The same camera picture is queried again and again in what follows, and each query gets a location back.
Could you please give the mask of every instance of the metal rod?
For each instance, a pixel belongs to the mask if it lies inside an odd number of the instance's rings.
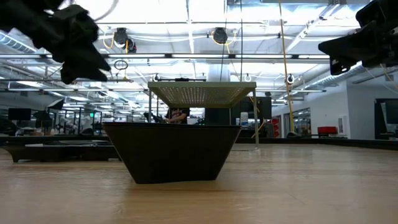
[[[157,102],[156,102],[156,116],[159,116],[159,97],[157,97]]]
[[[232,108],[229,108],[229,125],[232,125],[232,115],[231,115]]]
[[[222,58],[228,60],[264,60],[273,63],[282,63],[284,56],[282,54],[101,54],[105,59],[118,59],[118,58],[168,58],[168,59],[218,59]],[[327,55],[299,55],[299,54],[288,54],[287,59],[296,62],[304,61],[311,63],[330,63],[330,58]],[[51,54],[0,54],[0,59],[51,59]]]
[[[93,125],[92,125],[93,131],[94,131],[94,124],[95,124],[95,110],[94,110],[94,112],[93,112]]]
[[[99,135],[102,136],[102,111],[100,112],[99,116],[99,124],[101,125],[101,129],[99,130]]]
[[[257,98],[256,91],[253,91],[253,105],[254,105],[254,130],[256,131],[256,149],[259,149],[259,124],[257,120]]]
[[[152,122],[152,90],[149,89],[149,114],[148,114],[148,123]]]
[[[0,82],[62,82],[61,79],[0,79]],[[132,82],[131,80],[75,80],[74,82]]]
[[[76,112],[74,112],[73,114],[74,114],[74,117],[73,117],[73,125],[75,125],[75,123],[76,123]]]
[[[65,110],[65,120],[67,120],[67,114],[68,114],[68,111]],[[65,134],[66,132],[67,132],[67,122],[64,122],[64,124],[63,124],[63,133]]]
[[[81,108],[79,108],[79,122],[77,126],[77,134],[80,134],[80,122],[81,122]]]
[[[225,24],[222,21],[192,21],[192,24]],[[187,21],[180,22],[99,22],[97,23],[99,26],[120,26],[120,25],[167,25],[167,24],[188,24]],[[227,24],[240,24],[240,22],[227,21]],[[264,25],[263,22],[244,22],[243,24],[250,25]]]

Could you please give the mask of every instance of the metal beam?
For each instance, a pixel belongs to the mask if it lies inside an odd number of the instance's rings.
[[[262,60],[262,62],[280,63],[283,61],[282,54],[102,54],[103,58],[109,59],[147,59],[147,58],[168,58],[168,59],[209,59],[221,60]],[[51,54],[0,54],[0,59],[49,59]],[[287,60],[297,63],[304,61],[306,63],[327,63],[329,64],[329,56],[327,55],[286,55]]]
[[[333,13],[335,11],[335,9],[337,7],[339,7],[340,5],[334,5],[334,4],[330,4],[328,7],[326,7],[325,10],[323,10],[323,12],[321,12],[321,14],[318,16],[317,19],[315,19],[314,21],[310,21],[306,24],[306,26],[304,27],[304,29],[302,29],[295,37],[294,39],[290,42],[290,44],[288,46],[286,46],[286,53],[289,52],[290,50],[292,50],[297,44],[300,43],[300,41],[304,38],[306,38],[306,36],[312,31],[314,30],[314,28],[316,28],[317,25],[319,25],[322,22],[322,18],[325,16],[330,16],[331,13]]]

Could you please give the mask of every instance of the white wall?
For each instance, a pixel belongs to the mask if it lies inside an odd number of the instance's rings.
[[[374,102],[376,99],[398,99],[398,89],[385,77],[379,77],[361,84],[352,84],[353,81],[368,77],[369,74],[360,74],[339,83],[338,87],[326,88],[326,93],[311,93],[305,101],[294,102],[293,111],[305,108],[311,109],[311,130],[317,134],[319,126],[338,127],[338,118],[347,116],[347,137],[351,139],[374,139]],[[273,108],[272,115],[289,113],[288,106]]]
[[[326,88],[326,93],[310,93],[305,97],[305,101],[295,101],[293,111],[305,108],[311,109],[312,134],[318,134],[318,127],[320,126],[338,127],[338,118],[347,116],[347,137],[350,138],[347,99],[347,84],[341,82],[338,87]],[[284,126],[283,114],[286,113],[289,113],[288,106],[278,106],[272,110],[273,116],[282,115],[282,127]]]
[[[398,98],[398,90],[384,77],[363,84],[352,84],[348,80],[348,107],[351,137],[353,139],[374,139],[374,102],[381,98]]]

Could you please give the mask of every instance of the wooden table surface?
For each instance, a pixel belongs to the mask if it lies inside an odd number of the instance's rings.
[[[123,163],[0,150],[0,223],[398,223],[398,152],[235,145],[213,182],[136,185]]]

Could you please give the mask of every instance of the ceiling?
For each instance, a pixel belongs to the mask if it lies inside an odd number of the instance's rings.
[[[102,54],[123,54],[123,50],[112,45],[113,32],[118,27],[127,28],[129,37],[134,40],[139,54],[282,54],[280,38],[280,14],[277,1],[243,1],[242,11],[239,1],[222,0],[119,0],[114,10],[98,21],[99,40],[95,47]],[[348,35],[359,28],[355,14],[366,1],[347,1],[349,4],[332,5],[329,1],[289,1],[282,5],[284,36],[287,54],[320,55],[318,44]],[[109,10],[113,0],[75,0],[76,4],[89,10],[93,18],[101,17]],[[215,44],[211,33],[215,27],[224,27],[228,34],[228,47]],[[13,42],[1,37],[11,38]],[[1,54],[24,54],[25,52],[45,53],[36,49],[32,42],[18,30],[9,34],[0,33]],[[285,65],[283,60],[199,60],[199,59],[125,59],[129,67],[118,73],[113,69],[110,79],[130,80],[115,83],[77,83],[66,86],[60,82],[39,82],[51,88],[147,88],[147,82],[156,74],[161,78],[206,78],[220,73],[213,64],[223,64],[223,69],[231,74],[231,81],[239,81],[240,76],[250,77],[258,86],[270,89],[285,88]],[[59,80],[60,65],[55,62],[43,62],[25,59],[7,59],[0,61],[7,72],[3,78],[54,79]],[[328,59],[319,64],[316,61],[289,60],[287,72],[297,78],[297,82],[311,82],[328,72]],[[69,92],[54,91],[68,96]],[[117,96],[98,96],[97,92],[87,92],[80,97],[95,102],[144,102],[148,96],[143,92],[116,92]]]

